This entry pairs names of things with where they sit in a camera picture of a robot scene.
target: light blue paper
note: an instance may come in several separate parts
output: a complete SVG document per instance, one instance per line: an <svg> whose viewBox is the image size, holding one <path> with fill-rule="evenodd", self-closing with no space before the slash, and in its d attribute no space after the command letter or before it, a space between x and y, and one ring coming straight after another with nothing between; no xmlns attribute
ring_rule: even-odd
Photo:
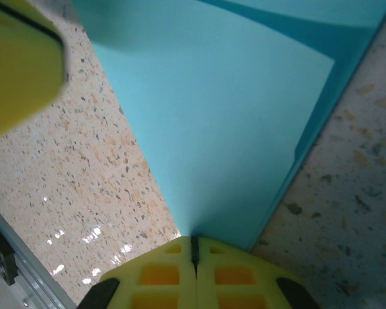
<svg viewBox="0 0 386 309"><path fill-rule="evenodd" d="M298 12L281 19L227 1L102 3L96 15L77 10L180 232L250 248L367 43L341 74L339 49L286 33L286 23L304 26ZM360 31L368 42L372 28ZM339 75L334 98L323 98ZM313 111L318 124L307 133Z"/></svg>

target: yellow plastic part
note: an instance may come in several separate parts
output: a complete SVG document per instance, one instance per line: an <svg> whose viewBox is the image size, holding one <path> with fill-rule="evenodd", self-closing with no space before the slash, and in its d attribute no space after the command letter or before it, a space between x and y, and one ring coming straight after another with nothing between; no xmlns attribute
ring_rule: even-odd
<svg viewBox="0 0 386 309"><path fill-rule="evenodd" d="M63 83L56 27L25 0L0 0L0 134L55 99Z"/></svg>
<svg viewBox="0 0 386 309"><path fill-rule="evenodd" d="M120 284L108 309L195 309L196 275L189 237L180 237L105 273Z"/></svg>
<svg viewBox="0 0 386 309"><path fill-rule="evenodd" d="M299 283L292 273L199 238L196 278L190 242L177 238L104 274L120 281L107 309L291 309L276 280Z"/></svg>

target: blue folder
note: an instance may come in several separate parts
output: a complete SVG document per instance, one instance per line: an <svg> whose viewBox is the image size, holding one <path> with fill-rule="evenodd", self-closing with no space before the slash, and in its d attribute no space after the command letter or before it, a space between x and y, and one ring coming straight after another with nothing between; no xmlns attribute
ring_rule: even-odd
<svg viewBox="0 0 386 309"><path fill-rule="evenodd" d="M75 0L173 218L250 250L386 0Z"/></svg>

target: speckled floor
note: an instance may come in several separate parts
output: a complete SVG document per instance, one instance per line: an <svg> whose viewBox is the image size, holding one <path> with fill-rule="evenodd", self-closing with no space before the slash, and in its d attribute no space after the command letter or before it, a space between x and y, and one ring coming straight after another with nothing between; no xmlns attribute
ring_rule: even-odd
<svg viewBox="0 0 386 309"><path fill-rule="evenodd" d="M65 37L69 83L0 138L0 213L78 303L178 231L71 3L34 3ZM386 308L386 24L253 253L323 308Z"/></svg>

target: yellow robot part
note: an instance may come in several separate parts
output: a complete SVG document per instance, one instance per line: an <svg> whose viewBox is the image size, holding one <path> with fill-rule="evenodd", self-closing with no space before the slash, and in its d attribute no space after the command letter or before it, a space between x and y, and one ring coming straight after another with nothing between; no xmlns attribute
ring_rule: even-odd
<svg viewBox="0 0 386 309"><path fill-rule="evenodd" d="M318 309L292 273L225 243L180 237L104 274L77 309Z"/></svg>
<svg viewBox="0 0 386 309"><path fill-rule="evenodd" d="M56 27L25 0L1 0L0 134L55 99L63 83Z"/></svg>

